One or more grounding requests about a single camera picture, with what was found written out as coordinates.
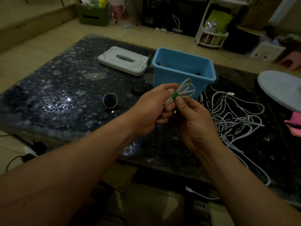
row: person's left hand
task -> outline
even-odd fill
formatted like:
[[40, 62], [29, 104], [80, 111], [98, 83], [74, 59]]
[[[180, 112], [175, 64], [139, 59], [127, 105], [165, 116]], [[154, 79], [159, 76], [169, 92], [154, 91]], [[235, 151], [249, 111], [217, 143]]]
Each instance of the person's left hand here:
[[155, 124], [168, 122], [175, 109], [175, 103], [171, 102], [164, 108], [163, 104], [178, 87], [177, 83], [162, 84], [142, 95], [124, 114], [132, 124], [136, 136], [150, 133], [155, 128]]

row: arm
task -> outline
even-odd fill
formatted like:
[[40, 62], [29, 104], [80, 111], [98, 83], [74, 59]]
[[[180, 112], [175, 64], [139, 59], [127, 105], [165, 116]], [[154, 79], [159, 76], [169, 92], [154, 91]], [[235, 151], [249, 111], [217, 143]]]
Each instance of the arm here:
[[65, 225], [126, 145], [168, 121], [175, 104], [162, 112], [163, 103], [177, 87], [154, 88], [86, 137], [0, 176], [0, 225]]
[[192, 98], [176, 98], [186, 118], [182, 136], [224, 201], [235, 225], [300, 225], [301, 213], [276, 196], [220, 140], [207, 109]]

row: yellow plush toy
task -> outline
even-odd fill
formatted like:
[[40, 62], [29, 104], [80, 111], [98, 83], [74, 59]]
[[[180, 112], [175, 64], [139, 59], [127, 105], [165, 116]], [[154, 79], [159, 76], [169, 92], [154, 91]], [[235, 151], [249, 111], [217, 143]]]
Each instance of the yellow plush toy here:
[[99, 6], [100, 8], [105, 8], [106, 5], [107, 5], [107, 0], [99, 0], [98, 6]]

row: green storage box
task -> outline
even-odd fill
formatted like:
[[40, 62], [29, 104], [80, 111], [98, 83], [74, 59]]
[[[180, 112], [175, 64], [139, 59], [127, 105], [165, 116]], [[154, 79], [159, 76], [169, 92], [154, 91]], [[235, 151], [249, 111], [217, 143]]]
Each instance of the green storage box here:
[[79, 0], [75, 0], [75, 7], [79, 22], [81, 24], [107, 26], [109, 22], [110, 7], [91, 8], [80, 4]]

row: green velcro tape roll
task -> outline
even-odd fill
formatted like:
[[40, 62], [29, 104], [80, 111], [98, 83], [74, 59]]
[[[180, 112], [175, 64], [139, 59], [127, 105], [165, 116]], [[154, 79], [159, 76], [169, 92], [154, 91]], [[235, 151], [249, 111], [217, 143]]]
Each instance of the green velcro tape roll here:
[[177, 96], [179, 96], [178, 92], [177, 92], [177, 91], [174, 91], [173, 94], [172, 94], [172, 96], [171, 96], [171, 98], [172, 98], [173, 100], [175, 100], [175, 98], [176, 98]]

